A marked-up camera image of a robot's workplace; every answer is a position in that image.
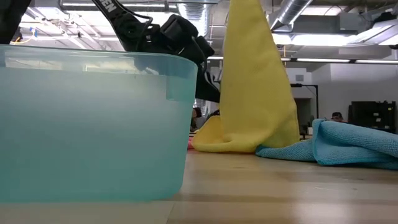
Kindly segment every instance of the white wall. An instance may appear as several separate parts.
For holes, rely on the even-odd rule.
[[[398,101],[396,65],[329,64],[312,73],[319,85],[320,117],[341,112],[348,119],[352,101]]]

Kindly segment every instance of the towel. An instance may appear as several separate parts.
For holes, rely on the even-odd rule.
[[[231,0],[224,45],[220,116],[193,138],[204,152],[249,152],[299,141],[289,79],[259,0]]]
[[[320,165],[350,164],[398,170],[398,136],[346,123],[316,119],[313,139],[288,147],[260,146],[256,155],[293,161],[316,161]]]

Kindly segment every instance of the air duct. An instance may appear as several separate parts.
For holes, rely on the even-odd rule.
[[[277,16],[269,21],[271,30],[293,24],[311,2],[312,0],[283,0],[280,9],[276,12]]]
[[[199,31],[199,35],[206,36],[210,26],[210,5],[199,3],[177,4],[180,15],[188,19]]]

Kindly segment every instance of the wooden table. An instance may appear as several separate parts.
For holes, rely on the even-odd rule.
[[[168,200],[0,205],[0,223],[396,224],[398,173],[189,152]]]

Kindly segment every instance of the ceiling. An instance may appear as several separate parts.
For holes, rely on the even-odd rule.
[[[90,2],[89,0],[72,0],[72,2]],[[151,0],[126,0],[133,2],[151,2]],[[261,0],[266,14],[273,13],[280,8],[281,0]],[[371,11],[384,6],[395,4],[397,1],[384,0],[314,0],[302,15],[335,16],[342,10],[357,14]],[[22,18],[21,27],[24,45],[38,47],[60,47],[91,50],[123,51],[112,27],[99,11],[85,10],[84,7],[72,6],[61,10],[58,0],[37,0],[35,6],[30,7]],[[216,51],[222,55],[223,41],[228,24],[229,1],[221,0],[218,4],[209,4],[209,28],[206,38]],[[154,23],[163,24],[172,12],[154,12],[148,8],[140,14],[151,16]],[[37,37],[32,37],[30,28],[36,29]],[[279,47],[281,56],[286,57],[323,57],[323,58],[384,58],[391,54],[388,46],[370,45],[367,47],[315,47],[302,45],[286,45]],[[316,68],[310,63],[290,63],[289,67]]]

